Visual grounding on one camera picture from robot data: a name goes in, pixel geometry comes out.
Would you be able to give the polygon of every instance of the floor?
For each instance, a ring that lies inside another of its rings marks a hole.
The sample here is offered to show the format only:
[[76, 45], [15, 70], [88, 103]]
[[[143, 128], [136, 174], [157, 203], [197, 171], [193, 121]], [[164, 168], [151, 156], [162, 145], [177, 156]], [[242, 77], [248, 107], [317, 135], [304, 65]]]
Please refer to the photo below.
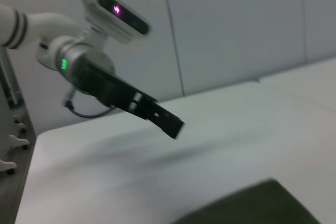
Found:
[[35, 133], [24, 106], [15, 108], [12, 112], [20, 117], [20, 122], [25, 123], [27, 133], [20, 136], [30, 141], [28, 150], [14, 148], [8, 153], [7, 161], [17, 164], [14, 175], [0, 173], [0, 223], [14, 224], [22, 192], [28, 174], [31, 156], [35, 146]]

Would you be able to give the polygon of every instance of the white table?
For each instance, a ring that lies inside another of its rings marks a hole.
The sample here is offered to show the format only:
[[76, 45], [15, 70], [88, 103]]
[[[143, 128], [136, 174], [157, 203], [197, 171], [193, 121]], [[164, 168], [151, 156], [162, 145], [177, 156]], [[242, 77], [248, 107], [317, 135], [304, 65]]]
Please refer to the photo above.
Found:
[[275, 178], [336, 221], [336, 115], [259, 83], [162, 104], [172, 140], [127, 113], [38, 137], [16, 224], [165, 224]]
[[336, 112], [335, 58], [264, 77], [260, 83]]

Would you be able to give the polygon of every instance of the caster wheel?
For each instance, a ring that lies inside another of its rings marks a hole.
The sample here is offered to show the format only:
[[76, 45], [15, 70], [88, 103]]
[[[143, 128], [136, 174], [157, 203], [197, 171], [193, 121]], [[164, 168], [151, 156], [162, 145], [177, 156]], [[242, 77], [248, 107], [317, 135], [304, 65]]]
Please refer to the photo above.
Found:
[[6, 171], [7, 175], [13, 175], [15, 173], [15, 170], [14, 169], [8, 169]]

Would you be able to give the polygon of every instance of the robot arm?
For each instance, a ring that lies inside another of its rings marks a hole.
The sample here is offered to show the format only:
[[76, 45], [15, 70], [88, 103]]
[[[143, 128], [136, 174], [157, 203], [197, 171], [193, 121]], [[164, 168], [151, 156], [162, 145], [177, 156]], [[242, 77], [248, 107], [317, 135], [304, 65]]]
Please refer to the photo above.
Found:
[[160, 127], [176, 138], [184, 123], [160, 107], [156, 99], [119, 78], [111, 59], [102, 53], [109, 36], [122, 43], [145, 37], [148, 23], [120, 0], [83, 0], [89, 26], [54, 13], [26, 15], [0, 5], [0, 45], [16, 49], [39, 37], [38, 61], [57, 70], [77, 90]]

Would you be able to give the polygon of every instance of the pink light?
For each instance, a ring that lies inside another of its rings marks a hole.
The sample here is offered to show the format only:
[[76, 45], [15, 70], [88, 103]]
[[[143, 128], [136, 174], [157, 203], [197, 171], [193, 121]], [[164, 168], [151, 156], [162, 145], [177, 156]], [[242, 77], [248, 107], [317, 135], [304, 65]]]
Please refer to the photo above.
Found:
[[120, 12], [120, 9], [119, 9], [119, 7], [117, 7], [117, 6], [114, 6], [113, 8], [114, 8], [114, 12], [115, 12], [115, 13], [117, 13], [117, 14], [119, 14], [119, 12]]

